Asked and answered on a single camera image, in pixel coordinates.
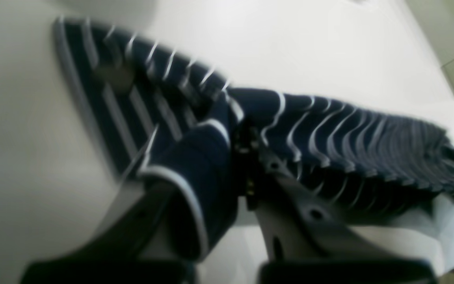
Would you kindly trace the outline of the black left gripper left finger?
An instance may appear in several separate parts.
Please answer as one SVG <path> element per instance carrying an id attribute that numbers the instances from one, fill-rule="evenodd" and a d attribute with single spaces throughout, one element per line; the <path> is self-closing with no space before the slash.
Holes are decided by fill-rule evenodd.
<path id="1" fill-rule="evenodd" d="M 189 217 L 176 185 L 159 180 L 115 223 L 80 248 L 27 266 L 22 284 L 194 284 L 196 239 L 171 235 L 176 213 Z"/>

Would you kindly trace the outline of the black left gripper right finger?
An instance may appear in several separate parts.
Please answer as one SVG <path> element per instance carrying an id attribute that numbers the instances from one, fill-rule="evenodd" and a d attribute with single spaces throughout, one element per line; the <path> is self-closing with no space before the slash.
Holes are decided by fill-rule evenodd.
<path id="1" fill-rule="evenodd" d="M 258 284 L 436 284 L 430 263 L 400 257 L 350 230 L 338 211 L 301 185 L 243 122 L 233 173 L 256 214 L 269 260 Z"/>

